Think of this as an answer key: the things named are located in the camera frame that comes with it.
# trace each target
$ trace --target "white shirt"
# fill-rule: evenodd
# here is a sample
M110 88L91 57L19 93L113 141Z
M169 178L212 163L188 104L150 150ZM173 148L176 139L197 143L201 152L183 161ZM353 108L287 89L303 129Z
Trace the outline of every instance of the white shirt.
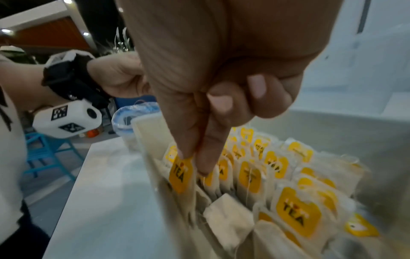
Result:
M0 86L0 244L18 228L23 194L19 180L25 170L26 142L17 111Z

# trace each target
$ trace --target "ceiling light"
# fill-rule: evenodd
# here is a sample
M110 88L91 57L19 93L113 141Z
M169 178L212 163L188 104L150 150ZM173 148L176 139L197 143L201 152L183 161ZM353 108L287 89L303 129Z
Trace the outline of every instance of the ceiling light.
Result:
M7 34L12 34L13 31L9 29L1 29L1 32L7 33Z

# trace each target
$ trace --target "human hand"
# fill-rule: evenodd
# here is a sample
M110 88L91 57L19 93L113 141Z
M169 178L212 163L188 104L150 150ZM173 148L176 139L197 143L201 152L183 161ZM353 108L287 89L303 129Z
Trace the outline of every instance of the human hand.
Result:
M117 0L179 155L212 171L232 126L294 102L342 0Z
M111 96L139 97L152 94L135 51L96 58L87 63L91 78Z

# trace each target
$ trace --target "blue chair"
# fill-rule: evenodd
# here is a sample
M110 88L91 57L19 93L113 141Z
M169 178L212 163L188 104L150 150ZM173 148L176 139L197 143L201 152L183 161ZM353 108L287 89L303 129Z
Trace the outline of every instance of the blue chair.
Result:
M60 149L64 143L67 143L69 148ZM56 153L72 150L82 161L84 161L84 158L74 148L69 139L55 139L40 133L28 133L26 134L26 144L27 163L30 165L30 169L25 171L25 174L33 173L36 178L38 177L38 171L46 170L52 167L59 167L63 173L65 173L71 180L75 181L76 178L74 175L72 175L56 157ZM47 165L43 160L44 158L51 158L54 163ZM42 167L35 167L33 163L35 160L39 160Z

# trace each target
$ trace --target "white table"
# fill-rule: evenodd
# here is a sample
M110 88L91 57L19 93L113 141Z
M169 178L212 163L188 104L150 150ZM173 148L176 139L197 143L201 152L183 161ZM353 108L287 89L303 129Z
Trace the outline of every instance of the white table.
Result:
M95 143L43 258L172 259L160 213L140 154L121 138Z

